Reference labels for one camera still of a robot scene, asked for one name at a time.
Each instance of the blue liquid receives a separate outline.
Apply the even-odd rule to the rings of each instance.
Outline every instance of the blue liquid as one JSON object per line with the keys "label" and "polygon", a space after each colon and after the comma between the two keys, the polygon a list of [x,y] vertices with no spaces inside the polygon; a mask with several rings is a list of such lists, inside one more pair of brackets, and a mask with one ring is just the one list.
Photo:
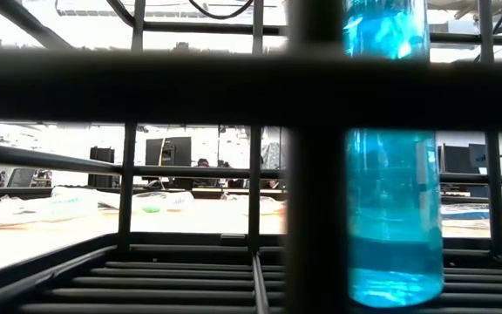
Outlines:
{"label": "blue liquid", "polygon": [[429,58],[424,11],[418,16],[408,8],[379,10],[377,7],[353,4],[348,13],[349,18],[343,27],[347,55],[388,59]]}
{"label": "blue liquid", "polygon": [[361,304],[420,304],[443,288],[435,147],[434,132],[349,135],[349,291]]}

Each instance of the cable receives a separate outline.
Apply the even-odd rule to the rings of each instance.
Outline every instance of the cable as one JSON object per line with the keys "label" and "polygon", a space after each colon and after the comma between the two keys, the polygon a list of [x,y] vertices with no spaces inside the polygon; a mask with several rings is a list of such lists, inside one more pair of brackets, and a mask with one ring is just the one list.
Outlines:
{"label": "cable", "polygon": [[[166,134],[167,135],[167,132],[170,130],[170,125],[167,125],[167,129],[166,129]],[[160,147],[160,155],[158,157],[158,166],[161,167],[162,166],[162,153],[164,153],[164,145],[166,144],[166,136],[164,136],[164,138],[162,139],[162,146]],[[164,188],[164,182],[162,182],[162,178],[159,177],[159,181],[160,181],[160,185],[162,186],[162,189],[165,190]]]}
{"label": "cable", "polygon": [[243,4],[238,10],[235,10],[233,13],[225,15],[225,16],[221,16],[221,15],[216,15],[216,14],[212,14],[212,13],[208,12],[207,10],[203,9],[200,5],[198,5],[194,0],[188,0],[188,1],[200,13],[206,15],[207,17],[210,17],[213,19],[220,19],[220,20],[229,19],[232,17],[239,16],[241,13],[243,13],[245,10],[247,10],[251,6],[251,3],[253,3],[253,0],[248,0],[245,4]]}
{"label": "cable", "polygon": [[216,162],[220,160],[220,123],[218,124],[218,140],[216,141]]}
{"label": "cable", "polygon": [[[493,27],[493,35],[496,35],[499,32],[499,28],[501,27],[502,24],[502,14],[495,26]],[[481,52],[478,54],[478,56],[474,59],[474,62],[479,62],[479,59],[481,58]]]}
{"label": "cable", "polygon": [[106,0],[112,7],[112,10],[118,15],[123,23],[135,27],[135,17],[129,13],[123,3],[119,0]]}

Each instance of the person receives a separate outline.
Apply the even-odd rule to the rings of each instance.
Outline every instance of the person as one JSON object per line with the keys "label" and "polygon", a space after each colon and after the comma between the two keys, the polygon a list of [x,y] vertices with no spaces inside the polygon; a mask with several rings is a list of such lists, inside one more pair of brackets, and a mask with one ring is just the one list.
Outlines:
{"label": "person", "polygon": [[[209,167],[208,160],[206,158],[199,158],[197,160],[197,167]],[[195,179],[193,180],[194,187],[214,187],[216,185],[215,179]]]}
{"label": "person", "polygon": [[[221,160],[221,161],[222,161],[222,163],[218,167],[232,167],[232,166],[230,166],[229,162],[223,161],[223,160]],[[243,179],[229,179],[227,181],[227,187],[228,188],[243,188],[244,183],[245,183],[245,180],[243,180]]]}
{"label": "person", "polygon": [[[261,156],[261,169],[263,169],[264,164],[265,160]],[[278,180],[261,180],[261,188],[264,189],[280,188],[280,182]]]}
{"label": "person", "polygon": [[199,158],[197,160],[197,167],[208,167],[208,160],[206,158]]}

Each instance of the black metal rack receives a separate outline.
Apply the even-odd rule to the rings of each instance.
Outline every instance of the black metal rack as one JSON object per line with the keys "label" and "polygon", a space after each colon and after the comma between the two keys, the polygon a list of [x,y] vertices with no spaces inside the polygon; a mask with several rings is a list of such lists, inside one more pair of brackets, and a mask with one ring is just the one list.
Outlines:
{"label": "black metal rack", "polygon": [[[132,50],[136,52],[142,50],[143,31],[253,34],[255,54],[262,51],[264,35],[281,34],[280,27],[262,24],[261,1],[255,2],[252,26],[150,23],[143,18],[144,0],[136,1],[134,16],[121,2],[108,3],[133,27]],[[491,25],[490,2],[480,0],[479,8],[480,23]],[[502,66],[350,63],[337,57],[341,50],[340,12],[338,0],[291,1],[289,54],[275,58],[0,52],[0,119],[125,123],[121,167],[0,147],[0,164],[123,176],[119,232],[0,270],[0,312],[372,312],[347,301],[341,147],[342,134],[350,127],[380,126],[486,131],[489,174],[444,174],[441,180],[490,186],[491,239],[444,239],[444,294],[434,302],[399,312],[502,313],[502,175],[497,133],[502,130],[502,112],[479,110],[484,101],[502,101]],[[0,1],[0,13],[47,48],[70,50],[63,39],[17,2]],[[481,43],[481,61],[488,64],[493,61],[493,42],[502,45],[502,36],[493,35],[490,27],[482,27],[479,36],[431,34],[431,41]],[[313,57],[319,51],[312,47],[322,47],[324,57]],[[56,91],[63,85],[83,97],[62,97]],[[293,104],[304,97],[320,94],[353,106],[347,104],[357,104],[363,95],[351,91],[365,85],[377,88],[373,102],[394,100],[404,112],[417,112],[418,103],[405,104],[403,96],[394,92],[403,85],[411,85],[420,95],[432,95],[425,99],[425,106],[455,101],[464,107],[457,108],[455,115],[447,119],[437,115],[411,119],[397,115],[395,107],[374,110],[367,106],[355,108],[353,117],[338,116],[329,114],[334,111],[333,103],[322,102],[315,104],[314,112],[293,110]],[[159,104],[156,93],[160,93]],[[256,104],[270,101],[266,99],[285,101],[277,101],[265,116]],[[203,104],[209,108],[197,111]],[[137,122],[253,125],[250,168],[135,167]],[[292,189],[284,263],[282,249],[276,247],[281,239],[258,232],[258,180],[280,175],[258,167],[259,125],[292,129],[294,158],[288,169]],[[323,126],[322,132],[316,126]],[[320,145],[328,149],[322,169],[324,188],[310,184],[321,173],[310,166],[316,158],[315,147]],[[240,238],[130,232],[135,174],[250,178],[248,235]]]}

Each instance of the black monitor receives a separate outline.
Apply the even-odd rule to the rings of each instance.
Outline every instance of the black monitor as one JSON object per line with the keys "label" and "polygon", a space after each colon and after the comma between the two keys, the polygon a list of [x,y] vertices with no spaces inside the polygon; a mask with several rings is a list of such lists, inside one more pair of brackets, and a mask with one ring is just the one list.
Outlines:
{"label": "black monitor", "polygon": [[443,145],[441,169],[443,172],[454,174],[479,174],[479,167],[471,162],[469,147],[453,147]]}
{"label": "black monitor", "polygon": [[[146,140],[145,165],[191,167],[191,138],[175,137]],[[156,177],[151,176],[143,177],[143,180],[152,181],[155,179]]]}
{"label": "black monitor", "polygon": [[470,164],[472,167],[487,167],[485,144],[469,144]]}

